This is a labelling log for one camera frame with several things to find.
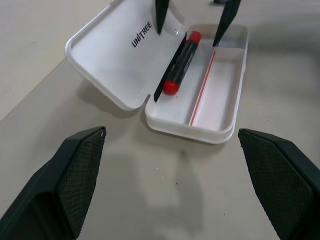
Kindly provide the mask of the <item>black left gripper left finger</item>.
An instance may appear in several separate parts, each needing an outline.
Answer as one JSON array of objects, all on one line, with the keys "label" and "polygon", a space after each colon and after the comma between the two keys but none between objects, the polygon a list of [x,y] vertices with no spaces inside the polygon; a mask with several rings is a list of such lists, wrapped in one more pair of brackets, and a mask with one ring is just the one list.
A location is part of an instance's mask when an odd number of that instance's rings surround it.
[{"label": "black left gripper left finger", "polygon": [[76,240],[97,184],[107,135],[98,126],[66,138],[0,219],[2,240]]}]

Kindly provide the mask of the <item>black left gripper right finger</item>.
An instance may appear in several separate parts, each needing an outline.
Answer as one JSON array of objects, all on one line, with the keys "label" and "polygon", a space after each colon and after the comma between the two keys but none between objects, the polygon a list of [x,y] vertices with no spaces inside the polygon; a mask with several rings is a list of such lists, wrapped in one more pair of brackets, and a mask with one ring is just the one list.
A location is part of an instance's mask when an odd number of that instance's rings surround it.
[{"label": "black left gripper right finger", "polygon": [[320,170],[291,141],[241,128],[255,194],[281,240],[320,238]]}]

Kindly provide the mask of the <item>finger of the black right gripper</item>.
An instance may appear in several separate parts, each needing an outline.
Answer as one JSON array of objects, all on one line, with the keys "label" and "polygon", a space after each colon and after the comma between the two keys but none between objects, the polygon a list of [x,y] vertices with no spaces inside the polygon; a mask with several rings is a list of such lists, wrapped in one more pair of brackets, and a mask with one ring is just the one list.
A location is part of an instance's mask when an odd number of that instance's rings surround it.
[{"label": "finger of the black right gripper", "polygon": [[217,47],[223,35],[237,15],[241,0],[214,0],[213,3],[224,6],[212,45],[213,47]]},{"label": "finger of the black right gripper", "polygon": [[169,0],[155,0],[155,17],[157,33],[160,35],[166,20],[169,8]]}]

